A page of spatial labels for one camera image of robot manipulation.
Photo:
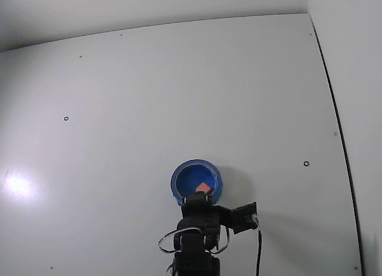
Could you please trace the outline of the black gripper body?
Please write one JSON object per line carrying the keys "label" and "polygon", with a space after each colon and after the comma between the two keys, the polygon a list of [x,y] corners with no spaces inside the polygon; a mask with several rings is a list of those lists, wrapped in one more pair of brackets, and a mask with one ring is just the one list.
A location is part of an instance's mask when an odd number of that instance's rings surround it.
{"label": "black gripper body", "polygon": [[180,226],[221,225],[220,206],[213,205],[209,194],[185,196],[181,204]]}

